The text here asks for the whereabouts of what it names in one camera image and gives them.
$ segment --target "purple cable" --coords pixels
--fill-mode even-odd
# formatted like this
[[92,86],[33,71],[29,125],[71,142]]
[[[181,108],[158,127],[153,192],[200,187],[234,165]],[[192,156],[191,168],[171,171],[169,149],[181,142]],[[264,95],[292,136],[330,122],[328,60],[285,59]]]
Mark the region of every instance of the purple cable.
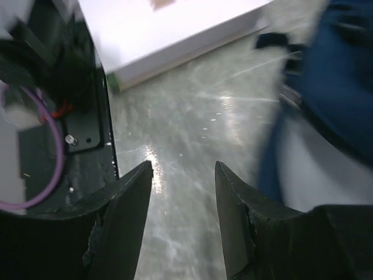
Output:
[[26,94],[30,96],[30,98],[35,102],[39,109],[39,112],[45,116],[45,119],[47,120],[48,125],[51,128],[56,148],[56,165],[51,181],[45,187],[45,189],[43,189],[43,191],[36,195],[34,198],[23,203],[7,203],[0,201],[0,209],[5,211],[29,208],[43,201],[48,195],[50,195],[55,186],[58,184],[59,179],[62,176],[65,164],[64,143],[62,141],[61,134],[59,133],[57,123],[55,122],[51,113],[48,111],[47,107],[44,105],[43,101],[39,97],[37,97],[31,90],[28,90],[24,87],[22,88],[22,90],[26,92]]

